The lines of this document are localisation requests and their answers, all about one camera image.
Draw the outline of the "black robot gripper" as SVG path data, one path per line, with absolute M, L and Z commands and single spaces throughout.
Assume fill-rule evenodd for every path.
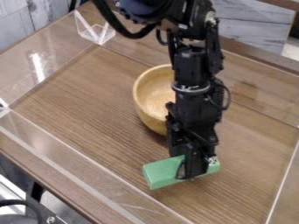
M 231 93 L 220 79 L 209 82 L 200 93 L 175 93 L 165 117 L 167 145 L 171 157 L 179 157 L 177 179 L 193 179 L 217 171 L 215 126 L 228 109 Z

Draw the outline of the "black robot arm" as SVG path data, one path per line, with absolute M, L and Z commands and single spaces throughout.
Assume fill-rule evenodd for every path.
M 144 27 L 131 32 L 107 0 L 92 0 L 103 18 L 120 35 L 140 39 L 151 32 L 168 47 L 175 101 L 165 103 L 169 154 L 180 157 L 179 180 L 208 173 L 219 138 L 215 130 L 231 93 L 217 73 L 224 69 L 220 48 L 220 19 L 211 0 L 115 0 L 123 17 Z

